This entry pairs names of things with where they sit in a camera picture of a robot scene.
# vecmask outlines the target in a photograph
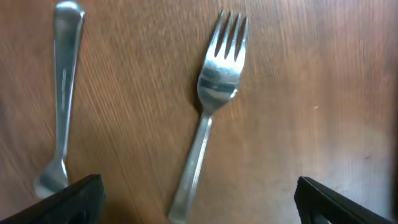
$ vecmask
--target stainless steel utensil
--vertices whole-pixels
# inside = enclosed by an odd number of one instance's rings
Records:
[[[240,14],[234,17],[231,12],[220,49],[216,50],[224,20],[225,14],[221,12],[198,79],[198,96],[203,112],[188,161],[185,164],[177,193],[169,211],[168,218],[174,224],[187,221],[190,205],[195,198],[200,168],[212,123],[211,116],[234,97],[240,84],[246,54],[249,18],[246,17],[242,22]],[[234,21],[236,23],[232,37],[230,37]]]
[[[73,82],[85,12],[73,1],[62,1],[54,12],[55,95],[57,147],[50,164],[34,183],[39,198],[48,197],[68,186],[65,159],[69,134]]]

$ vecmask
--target spoon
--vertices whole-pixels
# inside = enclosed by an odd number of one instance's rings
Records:
[[[54,12],[55,96],[57,146],[50,164],[34,182],[38,198],[46,198],[68,187],[65,168],[72,105],[73,82],[85,12],[73,1],[62,1]]]

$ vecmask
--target metal cutlery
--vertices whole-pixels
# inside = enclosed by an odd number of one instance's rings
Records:
[[[73,83],[78,58],[83,8],[73,1],[62,1],[54,12],[56,138],[55,155],[34,183],[39,198],[48,197],[68,186],[65,159],[72,107]]]
[[[211,117],[216,110],[234,97],[240,84],[246,54],[249,18],[242,19],[240,14],[235,17],[230,12],[222,34],[221,28],[225,17],[226,15],[222,11],[198,79],[197,91],[203,112],[169,211],[168,218],[174,224],[187,222],[189,209],[195,198],[201,164],[213,121]]]

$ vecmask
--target fork tines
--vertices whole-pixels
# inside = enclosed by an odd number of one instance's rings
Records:
[[[228,16],[228,21],[226,22],[226,27],[224,28],[224,32],[222,32],[221,27],[223,26],[225,19],[226,13],[221,11],[213,37],[209,44],[207,57],[223,57],[225,59],[233,59],[237,62],[244,62],[246,42],[249,32],[249,18],[245,17],[242,19],[240,14],[235,16],[235,13],[231,11]]]

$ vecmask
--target brown wooden surface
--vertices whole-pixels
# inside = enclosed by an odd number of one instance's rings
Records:
[[[101,174],[102,223],[168,223],[221,9],[251,17],[242,85],[215,114],[190,223],[300,223],[306,175],[391,218],[396,0],[86,0],[67,167]],[[0,2],[0,219],[39,200],[55,148],[55,1]]]

